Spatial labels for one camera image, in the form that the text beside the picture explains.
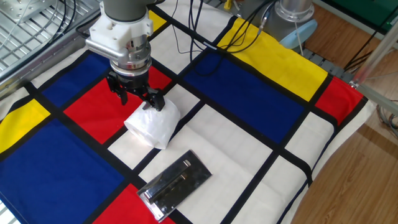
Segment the white plastic bag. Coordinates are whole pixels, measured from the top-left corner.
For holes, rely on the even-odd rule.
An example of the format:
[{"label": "white plastic bag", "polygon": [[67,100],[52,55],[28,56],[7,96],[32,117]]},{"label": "white plastic bag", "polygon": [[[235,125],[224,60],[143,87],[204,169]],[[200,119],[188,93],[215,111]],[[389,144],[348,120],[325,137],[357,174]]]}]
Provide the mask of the white plastic bag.
[{"label": "white plastic bag", "polygon": [[124,125],[142,142],[157,149],[165,149],[180,120],[180,112],[169,99],[164,98],[162,111],[155,108],[143,110],[146,102],[125,120]]}]

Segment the wire rack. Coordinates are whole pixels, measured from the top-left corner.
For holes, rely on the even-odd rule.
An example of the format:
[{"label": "wire rack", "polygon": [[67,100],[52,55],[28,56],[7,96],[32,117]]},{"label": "wire rack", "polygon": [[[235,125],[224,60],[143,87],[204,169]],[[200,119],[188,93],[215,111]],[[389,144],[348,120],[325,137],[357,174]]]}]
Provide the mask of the wire rack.
[{"label": "wire rack", "polygon": [[[67,15],[62,28],[64,29],[71,22],[73,0],[59,1],[57,4],[54,2],[54,4],[45,8],[31,19],[20,23],[12,31],[8,41],[0,49],[0,80],[6,76],[7,70],[17,66],[19,63],[24,63],[29,54],[39,50],[53,37],[61,24],[65,2]],[[89,14],[89,12],[98,10],[100,8],[99,2],[100,0],[76,0],[76,13],[72,25],[74,22],[84,20],[85,15]],[[0,12],[0,21],[1,45],[15,26],[16,21],[8,18],[3,12]]]}]

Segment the green object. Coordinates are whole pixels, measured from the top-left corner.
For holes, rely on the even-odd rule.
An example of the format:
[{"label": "green object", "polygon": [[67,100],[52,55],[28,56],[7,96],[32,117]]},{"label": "green object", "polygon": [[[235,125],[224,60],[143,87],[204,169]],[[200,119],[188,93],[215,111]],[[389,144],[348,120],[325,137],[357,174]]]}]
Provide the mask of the green object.
[{"label": "green object", "polygon": [[[347,15],[376,29],[398,6],[397,0],[322,0],[329,5],[343,11]],[[382,25],[379,32],[386,33],[390,28],[390,22],[398,16],[395,12],[388,21]]]}]

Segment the wooden floor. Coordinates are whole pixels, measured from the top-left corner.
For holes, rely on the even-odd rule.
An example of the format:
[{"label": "wooden floor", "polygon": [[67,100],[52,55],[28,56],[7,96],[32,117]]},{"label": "wooden floor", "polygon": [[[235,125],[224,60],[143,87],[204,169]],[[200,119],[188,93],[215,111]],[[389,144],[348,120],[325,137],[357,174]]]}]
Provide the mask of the wooden floor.
[{"label": "wooden floor", "polygon": [[[311,51],[344,67],[369,34],[316,6]],[[373,40],[362,53],[374,49]],[[398,51],[372,77],[398,72]],[[398,75],[366,84],[398,100]],[[304,196],[293,223],[398,223],[398,140],[374,113],[330,158]]]}]

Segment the yellow square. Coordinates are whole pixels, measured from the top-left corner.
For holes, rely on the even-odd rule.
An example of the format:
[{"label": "yellow square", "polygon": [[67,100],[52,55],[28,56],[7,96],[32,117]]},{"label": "yellow square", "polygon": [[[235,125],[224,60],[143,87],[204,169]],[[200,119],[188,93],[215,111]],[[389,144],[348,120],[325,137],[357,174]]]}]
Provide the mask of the yellow square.
[{"label": "yellow square", "polygon": [[18,142],[49,115],[36,100],[9,113],[0,123],[0,153]]},{"label": "yellow square", "polygon": [[149,11],[149,19],[152,19],[154,21],[154,31],[159,29],[163,24],[166,23],[166,20],[158,16],[152,11]]}]

